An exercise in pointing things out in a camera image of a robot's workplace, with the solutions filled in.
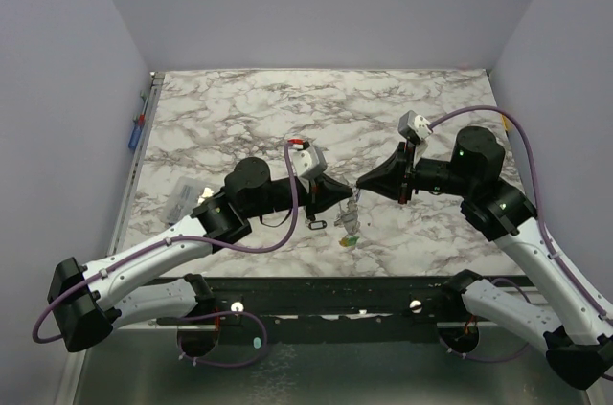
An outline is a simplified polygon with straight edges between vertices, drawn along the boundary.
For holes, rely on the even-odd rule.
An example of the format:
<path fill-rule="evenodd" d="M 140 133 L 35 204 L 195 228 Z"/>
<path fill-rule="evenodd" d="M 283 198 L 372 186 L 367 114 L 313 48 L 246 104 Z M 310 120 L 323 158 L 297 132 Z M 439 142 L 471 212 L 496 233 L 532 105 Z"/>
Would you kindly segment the steel key organizer plate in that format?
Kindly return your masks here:
<path fill-rule="evenodd" d="M 353 198 L 349 199 L 345 206 L 339 206 L 339 213 L 334 220 L 334 226 L 342 227 L 348 236 L 357 235 L 359 232 L 360 223 L 358 206 Z"/>

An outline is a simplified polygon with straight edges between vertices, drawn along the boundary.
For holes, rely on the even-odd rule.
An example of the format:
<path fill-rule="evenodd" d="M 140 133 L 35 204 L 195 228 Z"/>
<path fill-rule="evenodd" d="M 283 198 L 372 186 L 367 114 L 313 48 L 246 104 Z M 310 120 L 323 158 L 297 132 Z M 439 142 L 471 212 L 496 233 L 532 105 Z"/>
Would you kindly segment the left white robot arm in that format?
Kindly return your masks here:
<path fill-rule="evenodd" d="M 239 161 L 218 192 L 162 233 L 114 256 L 80 264 L 61 261 L 51 280 L 45 310 L 53 316 L 67 351 L 94 347 L 115 329 L 158 318 L 197 324 L 211 314 L 203 278 L 189 275 L 169 283 L 156 279 L 171 269 L 222 249 L 244 251 L 250 221 L 287 212 L 290 225 L 282 239 L 260 253 L 282 248 L 293 236 L 298 211 L 326 211 L 352 196 L 351 188 L 326 175 L 325 162 L 306 151 L 286 157 L 287 176 L 274 180 L 263 159 Z"/>

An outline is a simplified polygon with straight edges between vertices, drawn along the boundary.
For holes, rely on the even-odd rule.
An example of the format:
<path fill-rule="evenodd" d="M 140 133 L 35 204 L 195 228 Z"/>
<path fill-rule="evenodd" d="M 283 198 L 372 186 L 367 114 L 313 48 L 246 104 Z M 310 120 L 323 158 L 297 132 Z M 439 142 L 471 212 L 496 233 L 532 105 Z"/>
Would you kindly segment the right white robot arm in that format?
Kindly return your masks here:
<path fill-rule="evenodd" d="M 561 252 L 550 252 L 535 206 L 500 175 L 505 150 L 489 130 L 463 128 L 449 161 L 417 158 L 413 141 L 401 143 L 357 187 L 400 204 L 414 192 L 458 195 L 466 221 L 510 257 L 546 299 L 535 307 L 470 271 L 456 275 L 440 296 L 449 319 L 470 313 L 488 319 L 541 351 L 564 382 L 587 390 L 612 367 L 612 305 Z"/>

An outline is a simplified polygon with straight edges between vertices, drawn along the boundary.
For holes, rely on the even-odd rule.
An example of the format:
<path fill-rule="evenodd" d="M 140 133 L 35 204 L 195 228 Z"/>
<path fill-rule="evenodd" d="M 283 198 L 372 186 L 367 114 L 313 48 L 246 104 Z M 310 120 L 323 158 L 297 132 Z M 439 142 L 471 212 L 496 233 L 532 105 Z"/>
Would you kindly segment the clear plastic parts box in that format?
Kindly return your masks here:
<path fill-rule="evenodd" d="M 162 210 L 161 219 L 167 225 L 175 224 L 215 191 L 206 183 L 182 176 L 176 182 Z"/>

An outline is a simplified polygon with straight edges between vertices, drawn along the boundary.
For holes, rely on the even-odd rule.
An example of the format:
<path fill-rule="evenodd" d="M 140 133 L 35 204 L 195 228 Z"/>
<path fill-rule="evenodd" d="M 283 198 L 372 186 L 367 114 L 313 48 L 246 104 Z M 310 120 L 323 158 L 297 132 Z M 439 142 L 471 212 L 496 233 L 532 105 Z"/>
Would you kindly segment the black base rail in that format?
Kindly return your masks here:
<path fill-rule="evenodd" d="M 447 277 L 208 278 L 208 312 L 219 322 L 183 323 L 182 331 L 218 328 L 222 341 L 244 340 L 257 326 L 228 315 L 231 304 L 265 325 L 272 344 L 409 341 L 435 343 L 442 327 L 470 315 Z"/>

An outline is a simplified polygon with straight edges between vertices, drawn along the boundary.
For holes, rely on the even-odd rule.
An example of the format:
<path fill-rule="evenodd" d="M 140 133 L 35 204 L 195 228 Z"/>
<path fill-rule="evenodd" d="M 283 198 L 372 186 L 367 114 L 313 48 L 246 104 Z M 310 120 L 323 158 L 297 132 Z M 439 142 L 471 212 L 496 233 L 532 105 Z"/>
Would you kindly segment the blue red wall clamp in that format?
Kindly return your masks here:
<path fill-rule="evenodd" d="M 133 119 L 132 131 L 131 131 L 131 134 L 128 140 L 128 144 L 127 144 L 127 147 L 130 151 L 136 150 L 141 134 L 142 134 L 142 131 L 143 131 L 143 128 L 144 128 L 145 120 L 146 120 L 146 112 L 147 112 L 147 107 L 148 107 L 148 95 L 144 91 L 142 91 L 140 93 L 140 98 L 142 101 L 142 107 L 141 107 L 140 112 Z"/>

